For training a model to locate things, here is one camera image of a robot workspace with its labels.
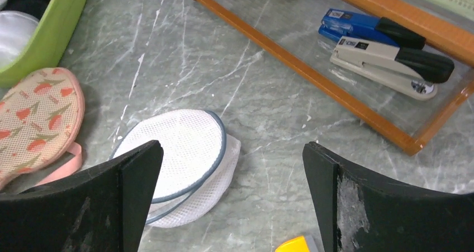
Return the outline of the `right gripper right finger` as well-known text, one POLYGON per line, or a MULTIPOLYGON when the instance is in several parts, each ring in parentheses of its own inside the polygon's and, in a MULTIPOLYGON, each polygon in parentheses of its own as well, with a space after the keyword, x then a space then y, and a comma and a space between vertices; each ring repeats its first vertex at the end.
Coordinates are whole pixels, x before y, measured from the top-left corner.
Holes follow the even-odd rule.
POLYGON ((472 251, 473 194, 413 186, 315 142, 302 151, 325 251, 472 251))

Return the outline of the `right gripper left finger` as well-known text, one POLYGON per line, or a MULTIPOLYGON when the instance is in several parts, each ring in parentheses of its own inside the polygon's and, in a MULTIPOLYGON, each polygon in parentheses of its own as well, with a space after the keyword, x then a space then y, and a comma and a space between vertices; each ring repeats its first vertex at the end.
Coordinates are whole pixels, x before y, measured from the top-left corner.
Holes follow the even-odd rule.
POLYGON ((152 140, 69 177, 1 195, 2 251, 137 251, 163 160, 152 140))

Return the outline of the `white mesh laundry bag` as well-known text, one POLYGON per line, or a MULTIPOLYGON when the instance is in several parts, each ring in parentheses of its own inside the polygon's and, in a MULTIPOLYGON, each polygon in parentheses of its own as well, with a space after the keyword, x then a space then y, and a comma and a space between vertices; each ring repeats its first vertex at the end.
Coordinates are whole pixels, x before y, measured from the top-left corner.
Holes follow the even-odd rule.
POLYGON ((208 213, 229 187, 241 142, 209 110, 174 110, 140 121, 111 154, 118 157, 150 140, 164 150, 146 224, 173 228, 208 213))

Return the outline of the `white lace bra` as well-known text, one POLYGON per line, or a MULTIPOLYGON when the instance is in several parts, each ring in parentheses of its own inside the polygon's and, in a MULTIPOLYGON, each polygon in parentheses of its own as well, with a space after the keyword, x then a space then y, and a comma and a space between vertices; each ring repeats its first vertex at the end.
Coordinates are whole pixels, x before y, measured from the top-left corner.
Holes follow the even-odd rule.
POLYGON ((22 53, 35 32, 39 20, 20 11, 1 11, 1 68, 22 53))

